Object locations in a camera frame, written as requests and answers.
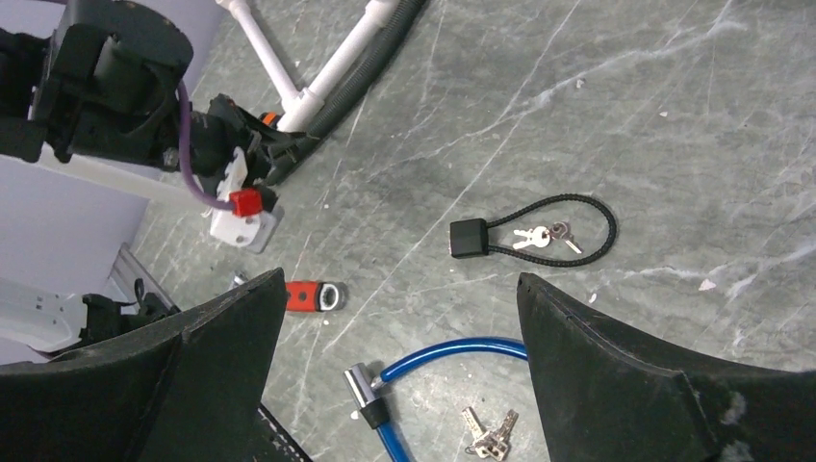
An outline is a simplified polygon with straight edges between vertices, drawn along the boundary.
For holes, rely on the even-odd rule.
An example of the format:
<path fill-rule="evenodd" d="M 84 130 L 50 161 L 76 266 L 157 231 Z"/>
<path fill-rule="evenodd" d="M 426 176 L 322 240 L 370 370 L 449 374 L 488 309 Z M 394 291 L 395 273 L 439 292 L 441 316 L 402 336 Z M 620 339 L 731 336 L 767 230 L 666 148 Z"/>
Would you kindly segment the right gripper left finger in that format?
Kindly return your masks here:
<path fill-rule="evenodd" d="M 272 269 L 183 313 L 1 369 L 5 461 L 279 461 L 259 413 L 286 312 Z"/>

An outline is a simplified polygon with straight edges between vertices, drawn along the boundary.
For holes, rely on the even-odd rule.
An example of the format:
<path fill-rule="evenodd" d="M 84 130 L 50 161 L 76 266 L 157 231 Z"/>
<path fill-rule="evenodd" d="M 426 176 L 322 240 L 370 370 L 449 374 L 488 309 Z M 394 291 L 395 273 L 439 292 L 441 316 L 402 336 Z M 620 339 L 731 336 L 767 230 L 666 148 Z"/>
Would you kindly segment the black cable padlock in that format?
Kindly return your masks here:
<path fill-rule="evenodd" d="M 557 221 L 551 226 L 539 225 L 528 229 L 516 229 L 514 235 L 520 240 L 511 246 L 493 244 L 490 231 L 510 221 L 521 218 L 541 208 L 562 202 L 576 202 L 588 205 L 598 211 L 606 221 L 607 234 L 600 247 L 592 253 L 585 253 L 574 241 L 569 224 Z M 453 221 L 448 228 L 448 251 L 454 259 L 483 257 L 491 253 L 503 254 L 538 266 L 571 269 L 588 266 L 609 253 L 617 241 L 619 223 L 613 211 L 602 201 L 591 195 L 561 193 L 540 199 L 522 207 L 505 217 L 488 221 L 484 218 L 469 218 Z M 559 260 L 528 253 L 529 247 L 545 248 L 552 241 L 561 241 L 578 257 L 573 260 Z"/>

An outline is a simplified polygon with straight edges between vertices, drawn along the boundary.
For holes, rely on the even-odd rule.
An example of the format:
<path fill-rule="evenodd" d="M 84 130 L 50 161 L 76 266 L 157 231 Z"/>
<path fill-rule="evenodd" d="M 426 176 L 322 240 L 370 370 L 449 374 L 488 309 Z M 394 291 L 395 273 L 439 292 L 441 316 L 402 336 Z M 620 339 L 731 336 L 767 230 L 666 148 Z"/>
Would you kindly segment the orange black padlock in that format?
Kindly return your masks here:
<path fill-rule="evenodd" d="M 278 122 L 281 118 L 281 115 L 273 112 L 265 112 L 259 115 L 260 121 L 271 128 L 277 128 Z"/>

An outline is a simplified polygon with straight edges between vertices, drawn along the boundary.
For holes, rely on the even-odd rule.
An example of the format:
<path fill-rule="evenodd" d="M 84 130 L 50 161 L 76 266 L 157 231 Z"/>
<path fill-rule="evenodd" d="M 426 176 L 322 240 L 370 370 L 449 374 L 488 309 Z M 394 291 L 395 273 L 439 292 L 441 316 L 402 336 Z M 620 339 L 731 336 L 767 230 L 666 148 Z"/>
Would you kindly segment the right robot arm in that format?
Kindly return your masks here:
<path fill-rule="evenodd" d="M 281 270 L 187 311 L 1 285 L 1 335 L 44 358 L 1 369 L 5 461 L 303 461 L 261 403 L 294 286 Z M 493 352 L 524 360 L 553 461 L 811 461 L 815 374 L 677 346 L 519 277 L 520 340 L 428 346 L 345 379 L 394 461 L 382 388 L 429 362 Z"/>

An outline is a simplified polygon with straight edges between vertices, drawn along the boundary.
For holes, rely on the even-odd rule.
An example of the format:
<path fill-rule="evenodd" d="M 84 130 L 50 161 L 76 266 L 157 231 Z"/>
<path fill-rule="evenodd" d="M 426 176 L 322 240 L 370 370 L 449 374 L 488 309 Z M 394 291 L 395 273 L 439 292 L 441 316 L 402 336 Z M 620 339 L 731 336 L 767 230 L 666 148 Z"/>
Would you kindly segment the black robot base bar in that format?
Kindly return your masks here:
<path fill-rule="evenodd" d="M 263 405 L 258 407 L 259 421 L 256 427 L 260 438 L 253 450 L 253 461 L 312 462 L 312 458 Z"/>

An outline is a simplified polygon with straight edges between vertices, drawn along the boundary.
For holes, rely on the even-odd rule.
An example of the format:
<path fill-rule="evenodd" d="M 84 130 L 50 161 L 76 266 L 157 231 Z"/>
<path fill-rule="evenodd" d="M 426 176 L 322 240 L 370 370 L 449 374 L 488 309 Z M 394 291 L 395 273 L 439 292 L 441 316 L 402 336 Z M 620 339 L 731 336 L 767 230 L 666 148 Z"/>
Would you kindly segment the small silver padlock key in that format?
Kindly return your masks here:
<path fill-rule="evenodd" d="M 547 247 L 551 241 L 562 241 L 574 253 L 581 255 L 583 250 L 574 241 L 570 225 L 565 221 L 556 221 L 552 226 L 536 226 L 526 230 L 517 229 L 514 235 L 520 240 L 513 243 L 514 250 L 522 250 L 534 246 L 537 248 Z"/>

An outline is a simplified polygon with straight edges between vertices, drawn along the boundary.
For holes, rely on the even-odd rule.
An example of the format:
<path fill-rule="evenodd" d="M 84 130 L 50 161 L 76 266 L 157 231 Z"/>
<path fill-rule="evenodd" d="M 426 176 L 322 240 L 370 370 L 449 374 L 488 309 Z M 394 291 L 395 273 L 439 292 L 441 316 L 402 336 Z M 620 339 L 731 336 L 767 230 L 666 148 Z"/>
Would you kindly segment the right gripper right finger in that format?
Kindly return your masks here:
<path fill-rule="evenodd" d="M 551 460 L 814 459 L 814 372 L 669 343 L 533 273 L 519 276 L 517 305 Z"/>

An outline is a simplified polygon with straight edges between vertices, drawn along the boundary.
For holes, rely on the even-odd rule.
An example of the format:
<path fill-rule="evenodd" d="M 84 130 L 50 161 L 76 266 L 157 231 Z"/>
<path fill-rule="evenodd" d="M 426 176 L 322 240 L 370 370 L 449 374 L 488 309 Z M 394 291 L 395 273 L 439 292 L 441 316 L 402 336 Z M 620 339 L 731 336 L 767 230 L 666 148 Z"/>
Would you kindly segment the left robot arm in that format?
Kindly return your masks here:
<path fill-rule="evenodd" d="M 189 150 L 201 191 L 214 195 L 236 151 L 248 173 L 239 194 L 275 200 L 266 179 L 295 135 L 277 131 L 225 94 L 198 112 L 179 95 L 191 64 L 188 37 L 132 1 L 68 1 L 53 33 L 1 34 L 1 152 L 33 164 L 49 146 L 168 172 Z"/>

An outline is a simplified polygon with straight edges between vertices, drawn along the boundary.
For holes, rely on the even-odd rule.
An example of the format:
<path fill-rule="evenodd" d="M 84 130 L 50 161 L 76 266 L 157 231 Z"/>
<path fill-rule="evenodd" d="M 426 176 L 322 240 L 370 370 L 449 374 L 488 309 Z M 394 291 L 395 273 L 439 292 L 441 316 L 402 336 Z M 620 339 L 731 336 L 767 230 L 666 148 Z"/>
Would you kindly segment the blue cable lock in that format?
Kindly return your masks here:
<path fill-rule="evenodd" d="M 381 369 L 354 364 L 342 377 L 388 461 L 475 458 L 475 436 L 462 409 L 472 408 L 483 426 L 493 426 L 529 399 L 526 349 L 502 337 L 447 340 Z"/>

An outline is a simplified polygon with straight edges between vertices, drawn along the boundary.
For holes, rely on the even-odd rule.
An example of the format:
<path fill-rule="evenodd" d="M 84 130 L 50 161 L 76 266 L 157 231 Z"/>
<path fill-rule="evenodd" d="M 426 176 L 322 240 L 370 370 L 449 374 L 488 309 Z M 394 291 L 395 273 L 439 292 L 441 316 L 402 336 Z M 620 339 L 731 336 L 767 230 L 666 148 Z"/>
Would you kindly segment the silver lock keys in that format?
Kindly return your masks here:
<path fill-rule="evenodd" d="M 510 436 L 519 413 L 513 409 L 509 410 L 501 425 L 495 430 L 483 426 L 471 407 L 463 409 L 461 415 L 472 435 L 472 443 L 465 448 L 465 453 L 476 455 L 480 459 L 505 461 L 510 450 Z"/>

